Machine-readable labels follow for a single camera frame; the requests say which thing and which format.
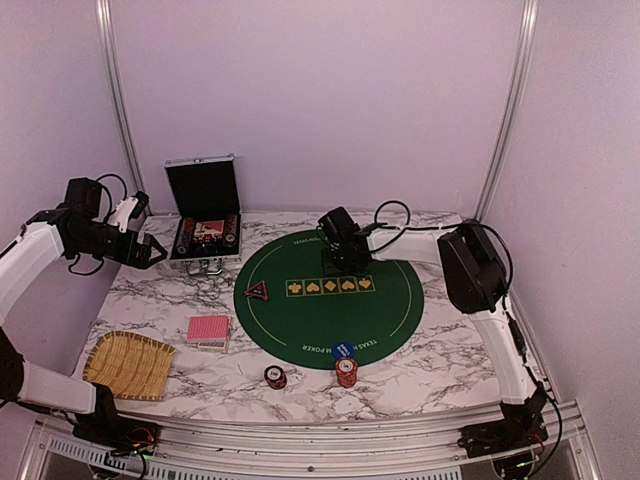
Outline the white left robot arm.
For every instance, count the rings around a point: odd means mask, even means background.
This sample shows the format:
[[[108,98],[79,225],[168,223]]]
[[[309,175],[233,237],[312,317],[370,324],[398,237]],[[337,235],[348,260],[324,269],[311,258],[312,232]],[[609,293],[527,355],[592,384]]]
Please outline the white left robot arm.
[[[1,320],[49,265],[80,254],[146,270],[165,260],[168,252],[150,234],[128,228],[140,216],[149,198],[139,191],[111,205],[99,220],[106,187],[99,179],[71,179],[64,201],[42,210],[21,227],[17,237],[1,252]],[[23,357],[6,333],[1,334],[1,399],[28,406],[88,415],[86,426],[106,445],[125,438],[126,423],[109,408],[100,406],[111,393],[83,380],[35,365]]]

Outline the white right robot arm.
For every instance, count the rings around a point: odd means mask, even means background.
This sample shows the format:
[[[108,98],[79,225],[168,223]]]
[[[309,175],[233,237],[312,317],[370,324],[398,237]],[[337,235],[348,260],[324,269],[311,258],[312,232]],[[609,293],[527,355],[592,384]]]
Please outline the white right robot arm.
[[[515,448],[533,433],[533,418],[547,402],[546,391],[528,365],[526,340],[510,312],[509,273],[488,227],[467,220],[446,226],[373,223],[362,228],[338,208],[321,217],[319,228],[327,242],[322,261],[328,274],[364,274],[373,261],[439,264],[448,300],[469,316],[498,378],[505,419],[496,425],[496,440]]]

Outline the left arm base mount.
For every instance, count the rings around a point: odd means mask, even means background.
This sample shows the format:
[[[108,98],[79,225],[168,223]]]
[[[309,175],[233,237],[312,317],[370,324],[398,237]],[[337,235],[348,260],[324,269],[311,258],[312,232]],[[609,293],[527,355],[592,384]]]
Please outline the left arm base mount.
[[[160,427],[157,423],[121,416],[111,390],[94,383],[95,408],[90,414],[75,414],[73,435],[94,444],[111,447],[115,456],[152,452]]]

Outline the red poker chip stack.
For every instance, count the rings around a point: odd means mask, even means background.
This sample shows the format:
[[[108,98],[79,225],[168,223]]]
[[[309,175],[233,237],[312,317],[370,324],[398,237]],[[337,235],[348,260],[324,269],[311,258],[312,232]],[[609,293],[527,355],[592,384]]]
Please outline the red poker chip stack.
[[[341,358],[335,364],[336,378],[340,386],[351,388],[357,383],[358,365],[353,358]]]

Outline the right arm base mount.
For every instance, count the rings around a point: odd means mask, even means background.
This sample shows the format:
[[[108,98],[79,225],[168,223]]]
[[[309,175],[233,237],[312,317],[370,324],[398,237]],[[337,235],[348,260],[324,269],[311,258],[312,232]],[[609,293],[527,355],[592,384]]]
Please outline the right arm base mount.
[[[542,416],[546,403],[546,391],[539,382],[522,404],[501,401],[501,419],[462,427],[457,444],[469,458],[476,458],[542,443],[549,438]]]

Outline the blue small blind button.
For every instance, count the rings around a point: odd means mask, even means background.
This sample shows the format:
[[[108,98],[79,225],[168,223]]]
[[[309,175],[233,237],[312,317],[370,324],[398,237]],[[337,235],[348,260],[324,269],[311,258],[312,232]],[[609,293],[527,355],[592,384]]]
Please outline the blue small blind button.
[[[336,360],[353,358],[355,356],[355,347],[349,342],[338,342],[332,347],[332,355]]]

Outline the black poker chip stack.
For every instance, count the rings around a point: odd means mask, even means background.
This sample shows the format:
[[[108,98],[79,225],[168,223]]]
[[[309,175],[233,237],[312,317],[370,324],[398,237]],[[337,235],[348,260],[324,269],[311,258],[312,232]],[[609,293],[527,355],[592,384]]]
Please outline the black poker chip stack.
[[[278,365],[270,365],[264,370],[264,379],[274,390],[284,389],[287,385],[285,371]]]

